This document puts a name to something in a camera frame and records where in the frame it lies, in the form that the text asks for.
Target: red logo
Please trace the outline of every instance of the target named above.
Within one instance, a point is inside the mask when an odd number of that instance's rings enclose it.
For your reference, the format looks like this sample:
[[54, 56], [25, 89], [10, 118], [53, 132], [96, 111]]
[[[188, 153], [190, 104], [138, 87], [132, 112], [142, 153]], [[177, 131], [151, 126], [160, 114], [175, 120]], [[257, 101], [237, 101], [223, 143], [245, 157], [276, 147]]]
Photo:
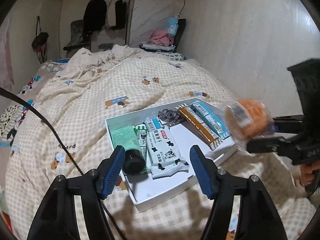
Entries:
[[161, 132], [161, 134], [162, 134], [162, 137], [164, 138], [164, 139], [167, 139], [167, 135], [165, 134], [165, 132], [164, 131], [160, 131]]

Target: blue gripper pad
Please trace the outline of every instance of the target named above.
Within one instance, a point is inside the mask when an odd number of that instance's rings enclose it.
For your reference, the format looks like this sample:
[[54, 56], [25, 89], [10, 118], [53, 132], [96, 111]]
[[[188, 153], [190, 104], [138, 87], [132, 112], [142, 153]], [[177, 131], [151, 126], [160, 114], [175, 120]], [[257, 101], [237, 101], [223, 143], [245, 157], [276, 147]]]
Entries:
[[110, 168], [104, 177], [104, 186], [101, 192], [101, 195], [104, 199], [112, 193], [113, 188], [115, 187], [116, 181], [119, 177], [119, 173], [124, 163], [124, 158], [124, 148], [117, 146], [114, 152], [112, 153], [111, 157], [108, 159], [109, 161], [112, 161], [113, 159], [113, 162], [111, 163]]
[[209, 199], [214, 199], [220, 189], [220, 183], [215, 179], [217, 166], [212, 160], [204, 157], [198, 145], [191, 147], [190, 161], [202, 193], [207, 195]]

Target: checkered blanket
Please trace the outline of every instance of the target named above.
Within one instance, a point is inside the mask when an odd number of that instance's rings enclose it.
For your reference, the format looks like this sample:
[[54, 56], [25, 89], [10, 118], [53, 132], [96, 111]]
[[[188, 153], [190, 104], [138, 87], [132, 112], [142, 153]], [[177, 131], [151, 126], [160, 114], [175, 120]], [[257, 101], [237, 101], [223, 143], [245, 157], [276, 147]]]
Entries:
[[[34, 107], [55, 127], [83, 172], [96, 168], [112, 148], [104, 119], [188, 99], [192, 95], [224, 108], [234, 96], [194, 60], [172, 64], [168, 57], [127, 46], [91, 53], [79, 50], [67, 66], [39, 92]], [[26, 239], [44, 194], [58, 174], [79, 176], [56, 138], [31, 112], [20, 125], [6, 173], [6, 200], [15, 235]], [[258, 175], [282, 217], [289, 239], [303, 231], [315, 208], [308, 199], [296, 199], [289, 170], [274, 154], [238, 152], [224, 163], [231, 174]], [[82, 240], [88, 239], [79, 197], [76, 216]], [[114, 190], [105, 204], [129, 240], [198, 240], [210, 214], [212, 201], [199, 185], [161, 205], [139, 213], [126, 190]], [[236, 226], [239, 199], [228, 237]], [[117, 239], [119, 235], [111, 226]]]

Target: white wall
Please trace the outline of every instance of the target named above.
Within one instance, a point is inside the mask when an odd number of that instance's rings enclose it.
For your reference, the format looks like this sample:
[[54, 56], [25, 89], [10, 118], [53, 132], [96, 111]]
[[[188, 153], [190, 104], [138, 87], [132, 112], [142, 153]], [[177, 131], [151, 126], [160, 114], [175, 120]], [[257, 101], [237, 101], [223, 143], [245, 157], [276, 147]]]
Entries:
[[132, 13], [130, 47], [147, 41], [153, 30], [165, 28], [169, 17], [178, 14], [183, 0], [135, 0]]
[[[12, 92], [17, 94], [36, 74], [39, 62], [31, 43], [36, 34], [36, 17], [40, 15], [41, 28], [49, 34], [47, 42], [48, 59], [59, 58], [59, 14], [60, 0], [17, 0], [9, 14], [9, 47], [11, 53], [14, 85]], [[0, 97], [0, 113], [9, 104]]]
[[[61, 5], [60, 14], [60, 56], [61, 58], [66, 56], [66, 51], [63, 47], [68, 44], [71, 38], [70, 24], [72, 21], [83, 19], [85, 8], [90, 0], [63, 0]], [[109, 31], [99, 35], [100, 37], [92, 37], [92, 51], [98, 51], [98, 44], [112, 42], [114, 44], [124, 45], [125, 31]]]
[[320, 33], [299, 0], [186, 0], [178, 52], [273, 115], [301, 113], [287, 67], [320, 57]]

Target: black cap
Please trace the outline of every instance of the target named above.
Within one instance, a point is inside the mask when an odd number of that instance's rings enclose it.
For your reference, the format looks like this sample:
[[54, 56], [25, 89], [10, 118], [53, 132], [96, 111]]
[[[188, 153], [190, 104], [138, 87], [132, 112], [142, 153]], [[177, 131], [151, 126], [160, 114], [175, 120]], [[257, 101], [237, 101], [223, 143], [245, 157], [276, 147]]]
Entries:
[[122, 170], [127, 175], [138, 174], [146, 166], [142, 153], [138, 150], [128, 150], [125, 152], [125, 160]]

